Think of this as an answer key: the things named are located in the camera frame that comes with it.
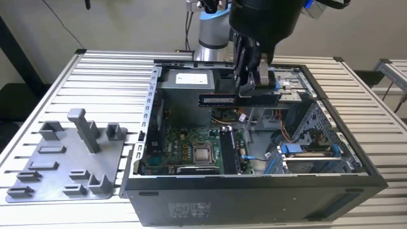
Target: wire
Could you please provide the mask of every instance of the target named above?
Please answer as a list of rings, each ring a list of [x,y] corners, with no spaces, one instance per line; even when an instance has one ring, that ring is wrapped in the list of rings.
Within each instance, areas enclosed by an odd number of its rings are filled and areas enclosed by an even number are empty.
[[[243,111],[243,108],[242,108],[242,107],[239,107],[239,111],[240,111],[242,114],[244,114],[244,111]]]
[[[75,37],[75,35],[71,33],[71,31],[69,31],[68,28],[65,27],[65,25],[64,25],[61,19],[59,18],[57,14],[56,14],[56,12],[55,12],[53,9],[51,8],[51,6],[49,6],[48,3],[45,2],[45,0],[41,0],[41,1],[44,2],[44,4],[47,5],[48,9],[51,10],[51,12],[53,13],[53,15],[56,16],[56,18],[57,18],[59,22],[61,23],[64,29],[67,30],[67,32],[71,34],[71,36],[73,37],[73,39],[77,41],[79,45],[80,45],[82,48],[84,49],[84,46],[83,46],[82,42],[77,40],[77,38]]]
[[[215,122],[220,123],[220,124],[226,124],[226,125],[236,124],[236,123],[223,122],[223,121],[215,119],[212,116],[211,116],[211,119],[212,119]]]
[[[390,91],[392,85],[394,85],[394,83],[391,83],[391,84],[388,85],[388,88],[387,88],[387,91],[386,91],[384,96],[383,96],[383,98],[382,98],[382,101],[384,101],[384,98],[386,98],[386,96],[387,96],[387,93],[388,93],[388,91]]]
[[[286,127],[284,127],[284,123],[283,123],[282,110],[278,110],[276,113],[278,113],[278,116],[279,116],[279,119],[280,119],[280,129],[282,129],[283,137],[286,138],[286,140],[287,140],[290,143],[292,143],[290,134],[287,133],[287,130],[286,130]]]
[[[191,46],[190,46],[190,40],[188,40],[188,34],[190,34],[190,28],[191,28],[191,23],[192,23],[192,16],[194,12],[187,12],[187,18],[186,18],[186,50],[191,51]]]
[[[399,102],[399,105],[396,106],[396,108],[395,108],[395,110],[394,110],[394,112],[396,113],[398,111],[399,111],[399,109],[400,109],[400,107],[402,107],[402,102]]]
[[[259,158],[254,158],[254,159],[250,159],[250,160],[258,160],[258,161],[268,161],[268,160],[263,160],[263,159],[259,159]]]

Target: white wall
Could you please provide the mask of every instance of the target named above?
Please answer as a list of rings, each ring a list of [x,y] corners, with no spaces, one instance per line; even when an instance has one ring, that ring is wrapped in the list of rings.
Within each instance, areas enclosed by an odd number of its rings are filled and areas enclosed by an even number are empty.
[[[20,74],[17,73],[11,61],[8,60],[3,50],[0,49],[0,89],[8,83],[21,82],[24,81],[20,77]]]
[[[87,49],[171,52],[183,47],[184,0],[91,0],[90,11],[84,0],[47,2]],[[0,0],[0,15],[39,75],[51,83],[79,44],[41,0]]]
[[[354,69],[371,70],[379,58],[407,59],[407,0],[352,0],[319,20],[302,17],[283,55],[342,56]]]

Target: blue connector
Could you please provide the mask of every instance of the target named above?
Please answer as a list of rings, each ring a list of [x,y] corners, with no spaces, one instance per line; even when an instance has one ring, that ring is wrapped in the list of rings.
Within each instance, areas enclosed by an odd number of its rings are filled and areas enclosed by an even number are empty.
[[[272,89],[274,91],[279,91],[282,88],[280,86],[280,82],[278,81],[278,79],[275,79],[275,88]]]
[[[283,154],[303,153],[303,148],[300,147],[300,144],[282,145],[280,148],[282,148],[282,153]]]
[[[254,156],[250,155],[242,155],[242,158],[248,160],[256,159]]]
[[[304,8],[310,8],[312,6],[312,0],[307,0],[306,1],[306,5],[304,5]]]

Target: green circuit board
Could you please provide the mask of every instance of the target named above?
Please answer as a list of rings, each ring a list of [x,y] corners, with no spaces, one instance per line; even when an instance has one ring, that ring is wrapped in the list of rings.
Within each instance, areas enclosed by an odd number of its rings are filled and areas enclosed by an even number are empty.
[[[171,166],[194,166],[194,145],[211,146],[212,166],[220,168],[223,174],[222,148],[219,130],[208,129],[167,129],[164,135],[163,153],[160,158],[148,160],[148,167],[154,168],[152,174],[164,174]],[[235,132],[236,149],[246,151],[243,133]]]

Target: metal frame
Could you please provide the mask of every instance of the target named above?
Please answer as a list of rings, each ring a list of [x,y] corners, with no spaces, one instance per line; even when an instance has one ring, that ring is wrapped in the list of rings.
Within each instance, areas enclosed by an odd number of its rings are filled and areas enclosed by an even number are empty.
[[[120,126],[130,129],[115,181],[115,184],[120,185],[123,177],[126,177],[123,170],[131,156],[130,151],[138,140],[136,127],[139,124],[135,119],[140,117],[138,114],[142,114],[139,105],[144,103],[132,90],[140,87],[140,85],[138,86],[140,80],[148,80],[154,59],[190,60],[191,54],[87,51],[86,54],[73,56],[20,131],[0,154],[0,225],[24,225],[27,229],[56,227],[88,229],[90,227],[111,228],[112,226],[123,229],[142,228],[130,200],[119,198],[118,189],[108,200],[69,201],[69,203],[64,201],[39,202],[24,205],[5,203],[5,191],[15,181],[15,171],[24,166],[25,157],[31,155],[40,140],[36,137],[40,129],[39,122],[47,118],[63,122],[64,119],[57,113],[68,113],[67,109],[72,104],[80,104],[87,111],[92,110],[94,114],[88,114],[94,116],[96,123],[106,123],[108,117],[120,118]],[[406,228],[406,125],[395,121],[392,112],[372,95],[372,91],[359,77],[334,58],[276,56],[274,62],[307,65],[322,89],[330,90],[332,84],[346,84],[342,86],[343,88],[359,88],[356,92],[326,91],[326,94],[390,187],[334,222],[210,226],[207,228]],[[104,112],[108,108],[114,108],[114,113]],[[366,119],[366,116],[371,115],[382,116],[379,123],[375,119]],[[56,212],[69,212],[69,216],[55,214]]]
[[[375,71],[380,71],[395,85],[407,93],[407,61],[406,60],[387,60],[382,59]]]

